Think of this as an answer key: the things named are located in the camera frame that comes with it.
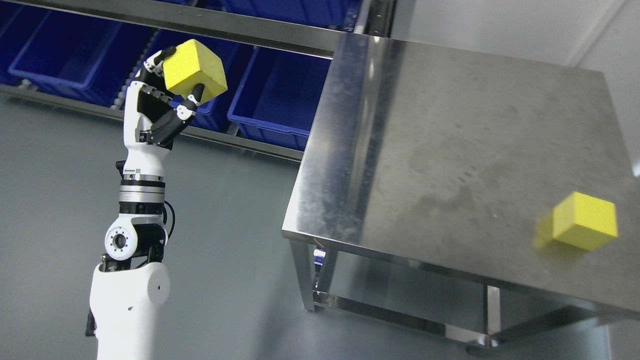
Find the silver metal ring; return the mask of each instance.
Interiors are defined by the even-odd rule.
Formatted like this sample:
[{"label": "silver metal ring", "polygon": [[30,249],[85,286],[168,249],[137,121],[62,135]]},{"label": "silver metal ring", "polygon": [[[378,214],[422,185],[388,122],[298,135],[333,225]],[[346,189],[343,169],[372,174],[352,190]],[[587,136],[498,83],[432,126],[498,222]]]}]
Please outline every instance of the silver metal ring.
[{"label": "silver metal ring", "polygon": [[164,193],[164,188],[157,186],[120,185],[121,192]]},{"label": "silver metal ring", "polygon": [[121,202],[157,202],[164,203],[163,193],[120,192]]},{"label": "silver metal ring", "polygon": [[155,175],[143,175],[143,174],[124,174],[125,180],[148,180],[148,181],[162,181],[162,176]]}]

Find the metal shelf rack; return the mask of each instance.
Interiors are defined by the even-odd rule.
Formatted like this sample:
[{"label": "metal shelf rack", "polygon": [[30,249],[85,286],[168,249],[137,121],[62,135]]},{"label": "metal shelf rack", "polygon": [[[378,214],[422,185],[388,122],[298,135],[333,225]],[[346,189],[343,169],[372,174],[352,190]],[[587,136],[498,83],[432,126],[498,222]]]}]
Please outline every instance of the metal shelf rack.
[{"label": "metal shelf rack", "polygon": [[[39,6],[52,10],[79,13],[104,19],[130,22],[222,38],[245,44],[269,47],[294,53],[333,58],[341,31],[261,19],[194,6],[163,3],[153,0],[7,0],[13,3]],[[358,16],[359,33],[388,37],[396,0],[363,0]],[[123,111],[88,104],[36,92],[29,88],[0,84],[0,93],[74,111],[89,113],[107,119],[122,120]],[[185,136],[260,152],[270,156],[300,161],[302,152],[237,136],[237,131],[217,133],[189,126]]]}]

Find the gray floor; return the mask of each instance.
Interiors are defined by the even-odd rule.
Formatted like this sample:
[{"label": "gray floor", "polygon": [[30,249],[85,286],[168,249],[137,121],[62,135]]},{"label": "gray floor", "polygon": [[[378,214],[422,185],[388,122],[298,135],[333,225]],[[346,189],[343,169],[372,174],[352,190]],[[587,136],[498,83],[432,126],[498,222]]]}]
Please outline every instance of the gray floor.
[{"label": "gray floor", "polygon": [[[0,359],[91,359],[91,273],[117,215],[121,123],[0,96]],[[159,359],[475,359],[465,346],[302,308],[280,235],[297,164],[181,137],[166,161],[177,225]],[[349,254],[332,291],[471,329],[480,287]],[[556,307],[506,293],[504,323]],[[608,359],[606,329],[555,332],[496,359]]]}]

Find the blue storage bin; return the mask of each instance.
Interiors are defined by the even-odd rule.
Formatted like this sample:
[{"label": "blue storage bin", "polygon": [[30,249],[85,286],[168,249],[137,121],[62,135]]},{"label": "blue storage bin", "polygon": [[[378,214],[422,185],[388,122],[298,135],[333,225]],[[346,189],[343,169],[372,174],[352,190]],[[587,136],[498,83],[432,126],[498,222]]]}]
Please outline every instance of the blue storage bin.
[{"label": "blue storage bin", "polygon": [[[251,58],[253,47],[226,40],[160,30],[147,51],[147,57],[169,46],[179,45],[192,38],[203,43],[220,57],[225,68],[228,90],[198,107],[191,125],[212,131],[224,131],[228,124],[227,111],[231,105],[231,100],[233,100],[236,88],[240,84],[246,65]],[[176,108],[180,102],[182,102],[182,97],[178,95],[171,102],[171,106]]]},{"label": "blue storage bin", "polygon": [[254,50],[228,118],[247,138],[304,150],[330,60]]},{"label": "blue storage bin", "polygon": [[220,0],[199,0],[196,4],[196,7],[216,11],[224,10],[224,7]]},{"label": "blue storage bin", "polygon": [[47,15],[47,10],[0,1],[0,83],[17,85],[9,65]]},{"label": "blue storage bin", "polygon": [[9,73],[48,94],[109,106],[150,36],[144,26],[50,12]]},{"label": "blue storage bin", "polygon": [[342,25],[350,0],[221,0],[228,12],[312,26]]}]

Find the lower shelf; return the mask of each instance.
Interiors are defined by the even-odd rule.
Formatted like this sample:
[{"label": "lower shelf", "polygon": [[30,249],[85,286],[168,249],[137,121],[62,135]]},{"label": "lower shelf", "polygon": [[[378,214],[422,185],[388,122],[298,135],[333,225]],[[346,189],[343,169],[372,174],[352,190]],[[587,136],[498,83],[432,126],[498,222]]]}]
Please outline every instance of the lower shelf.
[{"label": "lower shelf", "polygon": [[[124,111],[122,110],[88,104],[86,102],[66,99],[64,97],[49,95],[42,92],[19,88],[16,86],[0,84],[0,93],[4,93],[9,96],[18,97],[28,101],[39,102],[42,104],[48,104],[60,108],[79,111],[81,113],[96,115],[99,117],[104,117],[106,119],[122,121],[124,116]],[[288,149],[286,147],[277,145],[271,145],[269,143],[257,142],[255,140],[241,138],[233,134],[217,133],[215,131],[200,129],[193,126],[188,126],[181,134],[208,142],[220,143],[240,149],[251,150],[259,152],[261,154],[266,154],[269,156],[274,156],[291,161],[299,162],[302,160],[303,155],[302,151]]]}]

